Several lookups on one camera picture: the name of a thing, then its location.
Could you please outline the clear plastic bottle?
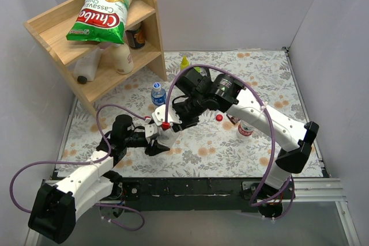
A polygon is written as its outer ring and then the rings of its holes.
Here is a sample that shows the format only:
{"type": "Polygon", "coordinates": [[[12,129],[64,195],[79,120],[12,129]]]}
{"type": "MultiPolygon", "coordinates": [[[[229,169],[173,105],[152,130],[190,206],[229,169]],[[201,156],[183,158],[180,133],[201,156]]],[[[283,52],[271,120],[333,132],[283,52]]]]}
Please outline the clear plastic bottle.
{"type": "Polygon", "coordinates": [[[180,132],[175,132],[173,129],[161,130],[157,137],[157,142],[160,147],[172,148],[179,137],[180,132]]]}

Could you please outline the blue label water bottle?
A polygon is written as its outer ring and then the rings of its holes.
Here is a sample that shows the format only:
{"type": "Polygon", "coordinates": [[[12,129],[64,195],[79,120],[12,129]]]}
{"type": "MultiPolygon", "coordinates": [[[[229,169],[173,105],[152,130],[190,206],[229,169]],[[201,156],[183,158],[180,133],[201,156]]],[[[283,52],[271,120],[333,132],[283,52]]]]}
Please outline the blue label water bottle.
{"type": "Polygon", "coordinates": [[[165,104],[166,98],[167,95],[165,89],[161,86],[159,82],[155,82],[151,90],[152,103],[155,106],[159,107],[165,104]]]}

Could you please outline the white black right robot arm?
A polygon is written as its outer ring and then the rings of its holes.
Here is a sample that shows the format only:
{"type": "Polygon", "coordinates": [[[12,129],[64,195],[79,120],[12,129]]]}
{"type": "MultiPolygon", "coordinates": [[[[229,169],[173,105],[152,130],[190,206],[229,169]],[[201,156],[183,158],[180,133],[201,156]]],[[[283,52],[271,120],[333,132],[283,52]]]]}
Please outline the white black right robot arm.
{"type": "Polygon", "coordinates": [[[272,164],[262,179],[261,191],[265,197],[276,197],[290,175],[300,173],[305,167],[319,130],[317,123],[302,123],[285,116],[262,101],[251,86],[224,70],[211,80],[193,67],[186,68],[175,77],[171,87],[186,96],[185,101],[171,104],[179,122],[165,119],[174,131],[196,126],[199,116],[207,110],[220,111],[269,136],[273,147],[281,147],[277,157],[270,157],[272,164]]]}

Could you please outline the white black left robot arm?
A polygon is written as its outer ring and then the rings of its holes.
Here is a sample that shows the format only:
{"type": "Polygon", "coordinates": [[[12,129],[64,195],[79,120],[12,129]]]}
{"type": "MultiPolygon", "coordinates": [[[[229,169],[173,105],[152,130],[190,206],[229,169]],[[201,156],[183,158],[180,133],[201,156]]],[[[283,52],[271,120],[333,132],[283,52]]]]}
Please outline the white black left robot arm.
{"type": "Polygon", "coordinates": [[[169,125],[158,112],[146,117],[143,126],[135,126],[129,115],[117,116],[86,165],[52,186],[43,184],[39,188],[28,226],[58,244],[63,243],[77,220],[95,203],[105,197],[116,200],[122,195],[120,175],[112,169],[127,148],[142,147],[149,156],[168,150],[157,140],[160,126],[169,125]]]}

